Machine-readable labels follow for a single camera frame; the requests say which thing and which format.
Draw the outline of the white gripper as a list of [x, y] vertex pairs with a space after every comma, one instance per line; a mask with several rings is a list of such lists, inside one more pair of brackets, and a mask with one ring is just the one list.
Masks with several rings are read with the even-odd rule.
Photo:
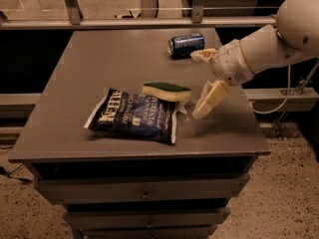
[[254, 73], [247, 66], [239, 40], [220, 47], [193, 51], [190, 56], [198, 62], [212, 65], [212, 71], [219, 79], [207, 81], [192, 112], [195, 120], [206, 117], [228, 95], [229, 86], [240, 86], [253, 79]]

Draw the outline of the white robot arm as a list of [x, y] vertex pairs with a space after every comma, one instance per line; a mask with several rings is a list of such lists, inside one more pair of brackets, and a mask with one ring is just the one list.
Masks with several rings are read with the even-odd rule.
[[218, 106], [231, 86], [240, 86], [270, 68], [291, 66], [319, 57], [319, 0], [285, 0], [276, 23], [234, 39], [219, 49], [204, 49], [191, 57], [211, 66], [216, 77], [203, 87], [192, 117], [200, 120]]

